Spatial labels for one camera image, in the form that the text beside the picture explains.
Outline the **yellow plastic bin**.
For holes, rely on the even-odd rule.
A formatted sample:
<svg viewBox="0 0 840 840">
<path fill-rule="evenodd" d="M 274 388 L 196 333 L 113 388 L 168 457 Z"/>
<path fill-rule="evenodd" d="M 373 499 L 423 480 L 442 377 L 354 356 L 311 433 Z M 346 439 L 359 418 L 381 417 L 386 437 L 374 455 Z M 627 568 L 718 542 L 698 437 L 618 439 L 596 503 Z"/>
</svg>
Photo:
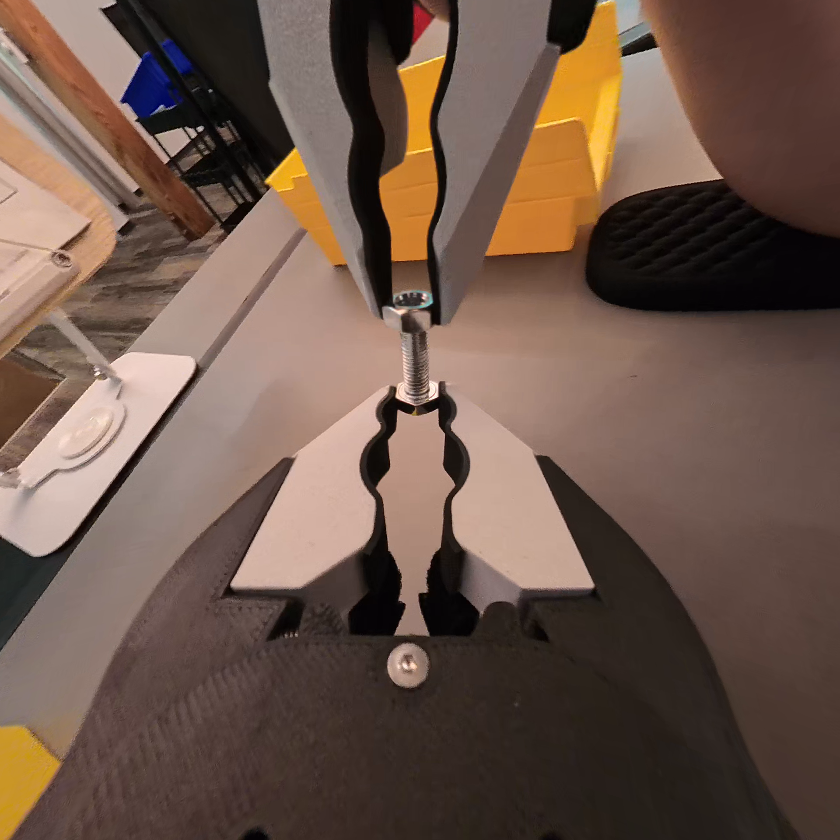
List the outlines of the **yellow plastic bin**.
<svg viewBox="0 0 840 840">
<path fill-rule="evenodd" d="M 8 839 L 53 780 L 60 760 L 25 727 L 1 727 L 1 838 Z"/>
<path fill-rule="evenodd" d="M 438 196 L 430 117 L 447 51 L 399 68 L 408 134 L 403 162 L 381 177 L 392 261 L 428 256 Z M 615 2 L 596 2 L 584 42 L 560 55 L 487 256 L 551 253 L 572 247 L 599 212 L 612 166 L 622 86 Z M 347 265 L 298 150 L 269 178 L 335 265 Z"/>
</svg>

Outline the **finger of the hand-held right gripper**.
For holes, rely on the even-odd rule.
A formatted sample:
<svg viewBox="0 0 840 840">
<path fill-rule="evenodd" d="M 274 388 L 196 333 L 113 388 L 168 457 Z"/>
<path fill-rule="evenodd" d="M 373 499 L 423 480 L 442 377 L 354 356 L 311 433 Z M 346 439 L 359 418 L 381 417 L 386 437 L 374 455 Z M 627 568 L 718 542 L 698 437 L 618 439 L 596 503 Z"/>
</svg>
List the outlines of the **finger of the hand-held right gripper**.
<svg viewBox="0 0 840 840">
<path fill-rule="evenodd" d="M 406 155 L 399 66 L 411 4 L 260 1 L 269 88 L 373 315 L 392 301 L 392 237 L 380 192 Z"/>
<path fill-rule="evenodd" d="M 449 324 L 476 278 L 563 45 L 562 2 L 448 2 L 430 130 L 437 202 L 427 235 L 433 321 Z"/>
</svg>

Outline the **blue storage bin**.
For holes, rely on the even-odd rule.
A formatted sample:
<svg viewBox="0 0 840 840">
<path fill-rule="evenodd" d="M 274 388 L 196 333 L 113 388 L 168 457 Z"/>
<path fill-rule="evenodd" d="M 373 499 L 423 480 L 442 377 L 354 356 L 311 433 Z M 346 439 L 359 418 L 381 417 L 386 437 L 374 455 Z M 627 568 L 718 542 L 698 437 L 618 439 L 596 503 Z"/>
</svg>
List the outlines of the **blue storage bin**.
<svg viewBox="0 0 840 840">
<path fill-rule="evenodd" d="M 171 38 L 164 40 L 162 48 L 183 77 L 194 73 L 193 64 Z M 143 53 L 120 102 L 126 104 L 138 119 L 147 119 L 161 110 L 173 108 L 180 101 L 174 82 L 170 81 L 158 60 L 150 51 Z"/>
</svg>

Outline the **black desk panel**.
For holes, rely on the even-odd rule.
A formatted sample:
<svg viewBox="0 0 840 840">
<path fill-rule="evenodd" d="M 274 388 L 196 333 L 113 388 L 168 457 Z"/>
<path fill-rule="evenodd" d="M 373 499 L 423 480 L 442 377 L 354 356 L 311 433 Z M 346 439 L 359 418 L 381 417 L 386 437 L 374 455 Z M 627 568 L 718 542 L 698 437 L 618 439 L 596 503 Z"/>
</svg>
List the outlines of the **black desk panel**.
<svg viewBox="0 0 840 840">
<path fill-rule="evenodd" d="M 1 540 L 1 648 L 31 609 L 39 588 L 42 559 Z"/>
</svg>

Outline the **person's right forearm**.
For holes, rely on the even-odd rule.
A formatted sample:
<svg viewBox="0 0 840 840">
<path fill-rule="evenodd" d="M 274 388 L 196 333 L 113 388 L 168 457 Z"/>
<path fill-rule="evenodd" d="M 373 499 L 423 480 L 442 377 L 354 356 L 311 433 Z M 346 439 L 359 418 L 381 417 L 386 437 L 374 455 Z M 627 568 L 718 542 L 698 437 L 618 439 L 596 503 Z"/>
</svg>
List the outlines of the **person's right forearm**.
<svg viewBox="0 0 840 840">
<path fill-rule="evenodd" d="M 839 2 L 641 2 L 690 125 L 762 213 L 839 236 Z"/>
</svg>

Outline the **aluminium rail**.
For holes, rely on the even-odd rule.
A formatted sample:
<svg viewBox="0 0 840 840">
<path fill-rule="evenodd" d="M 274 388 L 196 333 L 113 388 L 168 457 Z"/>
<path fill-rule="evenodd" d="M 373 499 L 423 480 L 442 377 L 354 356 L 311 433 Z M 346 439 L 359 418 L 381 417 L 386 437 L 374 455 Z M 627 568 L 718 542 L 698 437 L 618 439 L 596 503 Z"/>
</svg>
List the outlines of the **aluminium rail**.
<svg viewBox="0 0 840 840">
<path fill-rule="evenodd" d="M 139 189 L 131 189 L 128 176 L 118 175 L 115 166 L 105 161 L 89 132 L 64 106 L 56 107 L 57 99 L 37 78 L 30 57 L 3 28 L 1 79 L 5 99 L 101 197 L 130 214 L 140 209 Z"/>
</svg>

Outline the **steel hex nut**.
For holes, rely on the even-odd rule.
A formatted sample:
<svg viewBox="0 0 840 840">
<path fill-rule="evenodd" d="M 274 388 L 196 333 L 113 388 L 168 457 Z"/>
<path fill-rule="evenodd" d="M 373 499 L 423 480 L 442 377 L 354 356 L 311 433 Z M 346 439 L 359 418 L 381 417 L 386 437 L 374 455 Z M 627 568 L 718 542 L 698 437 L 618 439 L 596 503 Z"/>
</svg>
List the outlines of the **steel hex nut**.
<svg viewBox="0 0 840 840">
<path fill-rule="evenodd" d="M 420 417 L 434 413 L 439 404 L 438 384 L 431 381 L 426 393 L 418 395 L 410 393 L 401 382 L 395 389 L 395 400 L 398 410 L 406 415 Z"/>
</svg>

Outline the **wooden post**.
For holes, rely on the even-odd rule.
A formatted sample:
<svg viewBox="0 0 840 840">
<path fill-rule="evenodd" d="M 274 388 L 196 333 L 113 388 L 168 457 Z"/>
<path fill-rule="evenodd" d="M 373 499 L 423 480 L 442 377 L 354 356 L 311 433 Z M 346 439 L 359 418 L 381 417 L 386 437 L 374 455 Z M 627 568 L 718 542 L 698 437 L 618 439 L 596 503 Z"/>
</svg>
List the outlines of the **wooden post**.
<svg viewBox="0 0 840 840">
<path fill-rule="evenodd" d="M 203 238 L 214 221 L 102 88 L 63 38 L 29 1 L 2 1 L 1 23 L 28 55 L 36 76 L 143 194 L 188 240 Z"/>
</svg>

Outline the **black upright panel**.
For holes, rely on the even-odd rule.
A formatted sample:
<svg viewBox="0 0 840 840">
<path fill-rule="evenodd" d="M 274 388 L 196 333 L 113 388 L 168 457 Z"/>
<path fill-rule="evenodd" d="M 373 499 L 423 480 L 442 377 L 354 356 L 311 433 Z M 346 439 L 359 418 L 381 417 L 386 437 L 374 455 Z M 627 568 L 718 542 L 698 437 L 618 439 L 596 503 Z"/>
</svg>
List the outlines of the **black upright panel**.
<svg viewBox="0 0 840 840">
<path fill-rule="evenodd" d="M 146 9 L 234 111 L 272 173 L 294 143 L 269 84 L 257 1 L 148 1 Z"/>
</svg>

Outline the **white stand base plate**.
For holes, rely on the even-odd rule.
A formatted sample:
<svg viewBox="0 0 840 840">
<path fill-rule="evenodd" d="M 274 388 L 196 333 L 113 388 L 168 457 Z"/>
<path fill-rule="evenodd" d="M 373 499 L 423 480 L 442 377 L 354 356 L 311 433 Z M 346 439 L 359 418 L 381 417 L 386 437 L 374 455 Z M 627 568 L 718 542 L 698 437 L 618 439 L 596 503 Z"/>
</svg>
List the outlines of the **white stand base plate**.
<svg viewBox="0 0 840 840">
<path fill-rule="evenodd" d="M 79 530 L 196 372 L 187 355 L 126 353 L 118 380 L 96 381 L 1 489 L 1 536 L 32 557 Z"/>
</svg>

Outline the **instruction sheet on stand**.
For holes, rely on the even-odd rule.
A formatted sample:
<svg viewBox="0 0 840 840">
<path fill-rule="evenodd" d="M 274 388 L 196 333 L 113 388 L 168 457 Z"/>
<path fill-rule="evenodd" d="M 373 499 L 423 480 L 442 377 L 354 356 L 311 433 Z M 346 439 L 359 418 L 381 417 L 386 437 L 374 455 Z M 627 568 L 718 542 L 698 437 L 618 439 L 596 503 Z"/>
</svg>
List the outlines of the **instruction sheet on stand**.
<svg viewBox="0 0 840 840">
<path fill-rule="evenodd" d="M 89 186 L 5 117 L 1 126 L 2 162 L 90 220 L 88 229 L 63 250 L 46 256 L 30 251 L 2 270 L 5 356 L 105 266 L 117 237 L 110 211 Z"/>
</svg>

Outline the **steel hex bolt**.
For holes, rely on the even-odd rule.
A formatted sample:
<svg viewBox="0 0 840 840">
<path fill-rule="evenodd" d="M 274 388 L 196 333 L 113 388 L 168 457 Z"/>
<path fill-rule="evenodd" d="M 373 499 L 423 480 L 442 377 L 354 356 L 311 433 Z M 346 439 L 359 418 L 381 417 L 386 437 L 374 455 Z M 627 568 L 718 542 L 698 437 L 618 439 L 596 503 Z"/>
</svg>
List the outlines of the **steel hex bolt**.
<svg viewBox="0 0 840 840">
<path fill-rule="evenodd" d="M 433 327 L 434 298 L 426 290 L 404 290 L 396 293 L 383 307 L 386 327 L 400 336 L 402 348 L 402 382 L 412 394 L 423 395 L 432 381 L 429 368 L 428 333 Z"/>
</svg>

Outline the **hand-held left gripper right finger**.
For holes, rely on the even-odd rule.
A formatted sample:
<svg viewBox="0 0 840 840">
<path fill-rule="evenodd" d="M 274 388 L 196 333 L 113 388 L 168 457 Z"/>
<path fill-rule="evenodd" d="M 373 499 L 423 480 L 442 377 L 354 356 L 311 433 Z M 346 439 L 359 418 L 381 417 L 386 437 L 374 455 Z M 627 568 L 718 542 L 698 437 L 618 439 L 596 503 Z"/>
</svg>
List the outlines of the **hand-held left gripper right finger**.
<svg viewBox="0 0 840 840">
<path fill-rule="evenodd" d="M 420 607 L 430 636 L 468 636 L 487 608 L 592 595 L 595 583 L 530 446 L 449 383 L 439 385 L 453 482 Z"/>
</svg>

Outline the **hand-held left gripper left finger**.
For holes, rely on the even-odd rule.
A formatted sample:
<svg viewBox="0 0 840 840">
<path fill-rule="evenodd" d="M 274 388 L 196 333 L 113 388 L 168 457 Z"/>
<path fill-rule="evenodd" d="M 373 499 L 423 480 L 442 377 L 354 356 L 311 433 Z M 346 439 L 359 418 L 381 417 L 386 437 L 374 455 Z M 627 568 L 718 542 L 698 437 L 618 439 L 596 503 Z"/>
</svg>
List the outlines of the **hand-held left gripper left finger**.
<svg viewBox="0 0 840 840">
<path fill-rule="evenodd" d="M 233 592 L 329 605 L 352 634 L 395 633 L 402 576 L 377 486 L 397 414 L 395 387 L 383 387 L 294 455 Z"/>
</svg>

